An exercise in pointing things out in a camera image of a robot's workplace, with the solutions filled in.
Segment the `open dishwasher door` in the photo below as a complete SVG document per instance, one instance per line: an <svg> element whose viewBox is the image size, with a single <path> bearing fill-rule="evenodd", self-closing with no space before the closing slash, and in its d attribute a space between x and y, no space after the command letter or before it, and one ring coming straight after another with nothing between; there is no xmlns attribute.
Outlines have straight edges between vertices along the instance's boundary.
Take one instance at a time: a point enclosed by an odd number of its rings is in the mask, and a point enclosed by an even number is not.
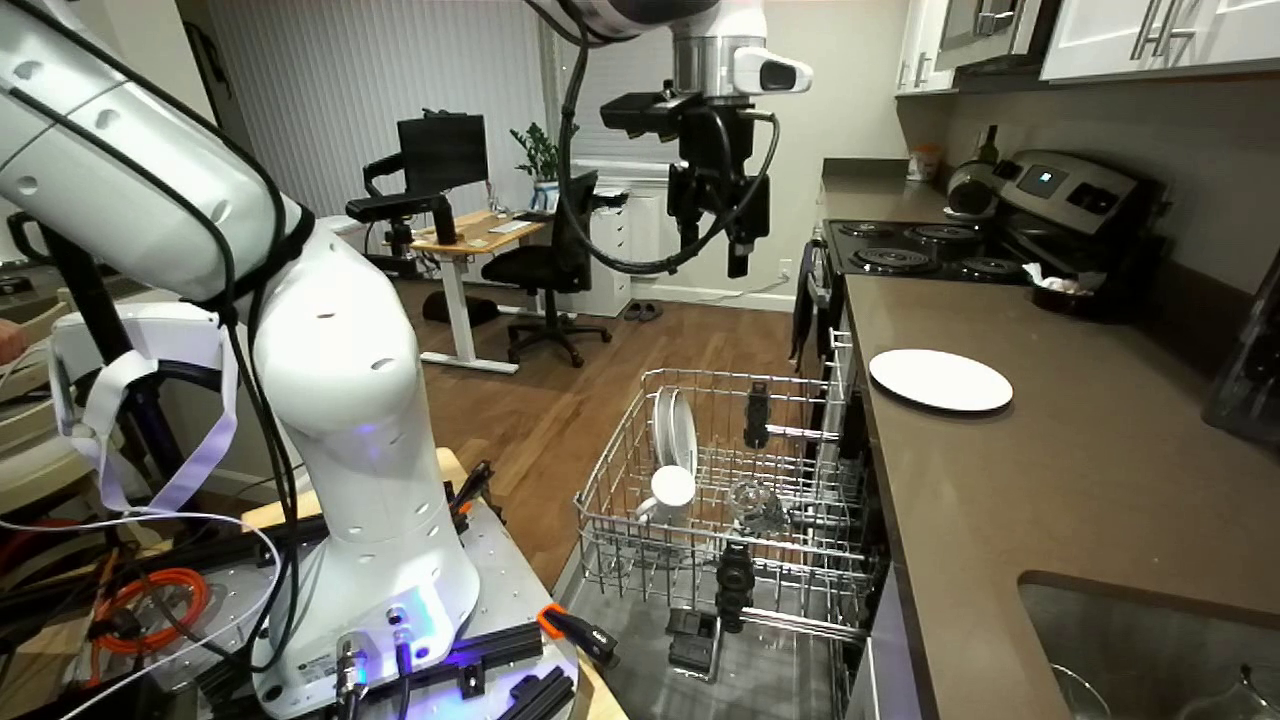
<svg viewBox="0 0 1280 720"><path fill-rule="evenodd" d="M858 552L858 462L809 453L840 442L813 427L840 394L805 375L641 375L574 495L579 544L556 590L616 634L604 679L631 715L847 712L885 561ZM667 457L687 430L696 453ZM667 462L691 462L696 486L650 515Z"/></svg>

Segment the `dishwasher rack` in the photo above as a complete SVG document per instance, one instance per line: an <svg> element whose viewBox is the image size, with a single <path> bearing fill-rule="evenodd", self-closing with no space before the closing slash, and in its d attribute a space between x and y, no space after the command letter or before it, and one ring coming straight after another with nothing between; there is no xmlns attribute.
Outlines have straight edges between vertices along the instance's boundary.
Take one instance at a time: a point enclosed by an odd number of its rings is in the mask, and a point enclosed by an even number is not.
<svg viewBox="0 0 1280 720"><path fill-rule="evenodd" d="M650 472L657 394L676 393L696 423L696 495L678 515L641 515ZM747 447L747 400L767 404ZM858 552L869 472L827 453L819 413L835 382L706 369L650 369L574 490L579 578L604 594L715 610L722 556L750 571L745 625L858 640L881 561Z"/></svg>

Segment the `countertop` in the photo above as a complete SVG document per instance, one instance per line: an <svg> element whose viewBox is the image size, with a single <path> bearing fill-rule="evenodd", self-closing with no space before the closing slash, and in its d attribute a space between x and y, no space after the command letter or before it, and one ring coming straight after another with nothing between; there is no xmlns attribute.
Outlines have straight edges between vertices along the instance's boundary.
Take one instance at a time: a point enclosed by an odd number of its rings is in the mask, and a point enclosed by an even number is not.
<svg viewBox="0 0 1280 720"><path fill-rule="evenodd" d="M827 220L944 220L944 194L926 184L909 184L909 161L823 161Z"/></svg>
<svg viewBox="0 0 1280 720"><path fill-rule="evenodd" d="M1280 459L1198 419L1205 380L1124 324L1025 289L852 277L855 346L947 346L1014 400L944 417L881 393L869 423L916 652L938 715L1062 715L1019 576L1280 610Z"/></svg>

